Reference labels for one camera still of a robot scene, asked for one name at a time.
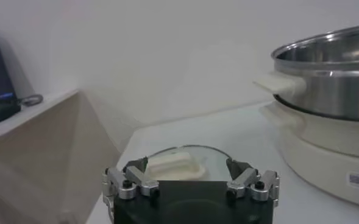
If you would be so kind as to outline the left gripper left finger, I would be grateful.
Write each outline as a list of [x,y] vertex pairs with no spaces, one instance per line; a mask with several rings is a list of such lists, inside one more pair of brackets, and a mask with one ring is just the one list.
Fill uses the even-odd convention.
[[102,173],[102,199],[110,211],[114,210],[115,198],[122,201],[143,196],[156,204],[160,196],[160,184],[145,174],[146,157],[129,161],[122,170],[108,167]]

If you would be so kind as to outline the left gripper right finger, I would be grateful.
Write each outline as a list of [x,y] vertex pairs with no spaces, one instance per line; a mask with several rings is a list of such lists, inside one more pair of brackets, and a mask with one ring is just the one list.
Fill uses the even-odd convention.
[[280,176],[277,172],[267,170],[261,174],[249,163],[239,162],[232,158],[226,159],[226,166],[232,177],[227,182],[226,198],[229,203],[235,203],[247,194],[253,201],[272,201],[273,207],[279,205]]

